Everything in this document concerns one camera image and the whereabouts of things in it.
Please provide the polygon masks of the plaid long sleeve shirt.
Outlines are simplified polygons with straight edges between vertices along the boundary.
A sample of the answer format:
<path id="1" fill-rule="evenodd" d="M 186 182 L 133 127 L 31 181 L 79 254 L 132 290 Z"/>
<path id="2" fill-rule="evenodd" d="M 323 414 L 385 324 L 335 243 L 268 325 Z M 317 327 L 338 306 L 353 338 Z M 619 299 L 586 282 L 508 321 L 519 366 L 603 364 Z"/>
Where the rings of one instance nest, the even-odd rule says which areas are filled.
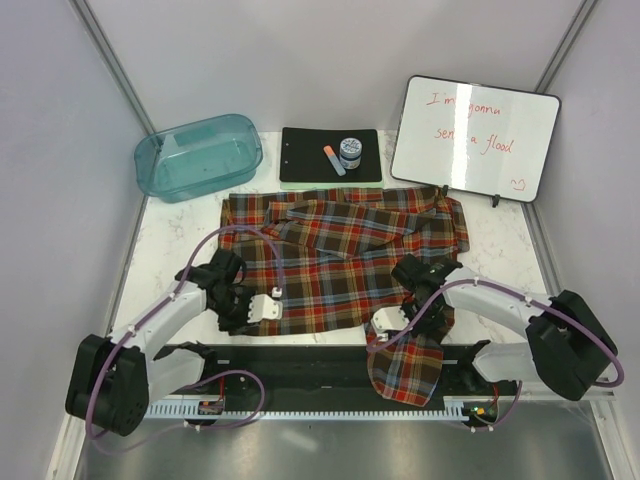
<path id="1" fill-rule="evenodd" d="M 391 275 L 405 255 L 433 264 L 469 249 L 462 204 L 437 187 L 237 193 L 223 200 L 220 222 L 251 228 L 218 238 L 245 261 L 245 285 L 270 292 L 283 262 L 283 316 L 248 336 L 363 327 L 373 341 L 374 313 L 410 296 Z"/>

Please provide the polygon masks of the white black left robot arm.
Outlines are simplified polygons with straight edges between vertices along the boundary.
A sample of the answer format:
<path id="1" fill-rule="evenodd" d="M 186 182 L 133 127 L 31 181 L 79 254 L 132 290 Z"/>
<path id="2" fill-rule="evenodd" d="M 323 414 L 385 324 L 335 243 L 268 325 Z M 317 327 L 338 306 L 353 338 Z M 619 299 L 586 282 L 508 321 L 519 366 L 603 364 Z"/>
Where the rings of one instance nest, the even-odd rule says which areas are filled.
<path id="1" fill-rule="evenodd" d="M 281 314 L 277 298 L 244 284 L 245 262 L 219 249 L 207 263 L 180 270 L 169 288 L 129 324 L 79 344 L 66 399 L 67 414 L 122 437 L 141 423 L 155 401 L 181 390 L 208 393 L 219 382 L 214 348 L 171 345 L 184 326 L 206 311 L 227 333 L 243 333 Z"/>

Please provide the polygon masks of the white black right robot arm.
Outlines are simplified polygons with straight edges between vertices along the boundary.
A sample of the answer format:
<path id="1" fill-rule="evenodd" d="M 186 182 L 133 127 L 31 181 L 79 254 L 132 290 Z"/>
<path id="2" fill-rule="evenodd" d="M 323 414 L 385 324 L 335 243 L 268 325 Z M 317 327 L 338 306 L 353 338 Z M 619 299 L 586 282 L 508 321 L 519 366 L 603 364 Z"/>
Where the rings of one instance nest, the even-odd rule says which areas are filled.
<path id="1" fill-rule="evenodd" d="M 403 257 L 392 276 L 411 297 L 375 313 L 372 324 L 383 341 L 435 332 L 448 308 L 474 313 L 522 337 L 520 343 L 484 341 L 471 347 L 457 371 L 460 386 L 469 393 L 499 381 L 540 382 L 578 401 L 591 388 L 612 388 L 624 378 L 615 343 L 575 292 L 554 297 L 526 293 L 457 261 L 426 264 L 413 255 Z"/>

